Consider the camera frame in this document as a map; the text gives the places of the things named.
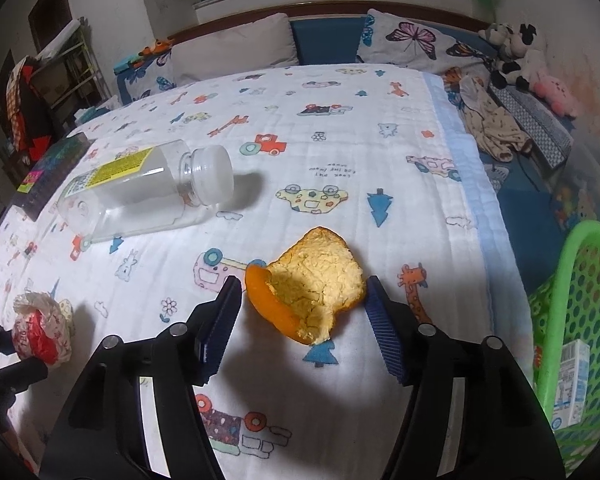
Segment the white blanket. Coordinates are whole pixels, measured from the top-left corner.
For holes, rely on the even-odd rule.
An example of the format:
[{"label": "white blanket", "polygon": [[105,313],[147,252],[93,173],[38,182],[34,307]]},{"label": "white blanket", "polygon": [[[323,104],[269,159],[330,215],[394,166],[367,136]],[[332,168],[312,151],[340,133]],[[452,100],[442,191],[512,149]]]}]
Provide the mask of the white blanket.
[{"label": "white blanket", "polygon": [[[68,177],[173,139],[219,143],[235,198],[210,221],[93,244],[59,217],[12,209],[0,227],[0,322],[13,298],[53,292],[72,304],[74,355],[18,396],[10,415],[39,460],[75,378],[104,336],[150,338],[214,298],[224,277],[275,260],[309,229],[341,235],[394,300],[419,304],[451,337],[501,336],[528,372],[529,310],[498,202],[442,79],[391,65],[295,66],[176,88],[85,124],[91,151]],[[222,266],[204,255],[222,253]],[[0,366],[16,359],[0,356]],[[150,380],[145,430],[166,473]],[[198,405],[228,479],[379,478],[408,391],[382,362],[362,307],[332,339],[285,338],[245,299],[218,375]]]}]

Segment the pink stuffed toy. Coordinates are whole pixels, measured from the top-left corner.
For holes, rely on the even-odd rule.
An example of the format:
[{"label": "pink stuffed toy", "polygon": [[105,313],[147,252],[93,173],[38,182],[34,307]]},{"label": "pink stuffed toy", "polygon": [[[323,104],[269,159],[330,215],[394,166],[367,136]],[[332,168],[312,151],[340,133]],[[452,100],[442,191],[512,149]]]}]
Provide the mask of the pink stuffed toy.
[{"label": "pink stuffed toy", "polygon": [[531,90],[539,98],[547,101],[556,115],[560,117],[568,115],[573,118],[578,116],[579,104],[576,98],[557,77],[539,74],[538,81]]}]

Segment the black book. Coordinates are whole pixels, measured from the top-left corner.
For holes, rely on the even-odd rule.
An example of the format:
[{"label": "black book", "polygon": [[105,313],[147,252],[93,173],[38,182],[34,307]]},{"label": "black book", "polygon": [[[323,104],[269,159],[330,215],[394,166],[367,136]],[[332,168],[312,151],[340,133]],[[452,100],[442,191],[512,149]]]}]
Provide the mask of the black book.
[{"label": "black book", "polygon": [[50,146],[18,187],[13,205],[21,208],[29,218],[36,221],[90,145],[91,141],[80,132]]}]

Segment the screw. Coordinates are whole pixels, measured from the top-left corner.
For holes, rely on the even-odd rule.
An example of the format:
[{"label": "screw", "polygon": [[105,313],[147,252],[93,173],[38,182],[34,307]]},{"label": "screw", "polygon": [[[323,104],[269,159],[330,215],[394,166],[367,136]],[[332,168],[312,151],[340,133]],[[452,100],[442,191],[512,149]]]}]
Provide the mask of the screw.
[{"label": "screw", "polygon": [[487,338],[487,346],[494,350],[500,350],[502,348],[502,341],[496,336],[490,335]]},{"label": "screw", "polygon": [[423,323],[418,327],[418,332],[427,337],[431,337],[436,334],[436,327],[429,323]]},{"label": "screw", "polygon": [[174,337],[187,333],[187,325],[184,323],[174,323],[169,327],[169,333]]},{"label": "screw", "polygon": [[102,340],[102,346],[106,349],[113,348],[118,344],[118,336],[117,335],[108,335],[106,338]]}]

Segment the headboard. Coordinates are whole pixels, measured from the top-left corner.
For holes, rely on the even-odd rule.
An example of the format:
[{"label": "headboard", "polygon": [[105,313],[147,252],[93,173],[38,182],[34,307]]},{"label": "headboard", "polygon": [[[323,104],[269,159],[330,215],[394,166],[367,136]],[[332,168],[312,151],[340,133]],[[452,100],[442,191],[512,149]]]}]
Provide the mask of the headboard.
[{"label": "headboard", "polygon": [[251,23],[262,18],[266,18],[277,12],[284,12],[290,18],[308,18],[319,16],[361,16],[366,14],[369,9],[377,9],[381,12],[390,12],[397,16],[402,16],[412,20],[419,20],[429,23],[439,23],[456,27],[464,30],[477,32],[482,28],[487,28],[489,23],[476,20],[469,16],[449,12],[448,10],[433,9],[411,4],[398,4],[393,2],[374,2],[374,1],[334,1],[334,2],[306,2],[300,4],[289,4],[277,7],[267,7],[266,9],[248,10],[240,14],[232,14],[218,18],[212,22],[202,23],[195,27],[186,28],[169,36],[174,44],[183,41],[192,40],[205,34],[211,34],[218,30],[236,27],[243,23]]}]

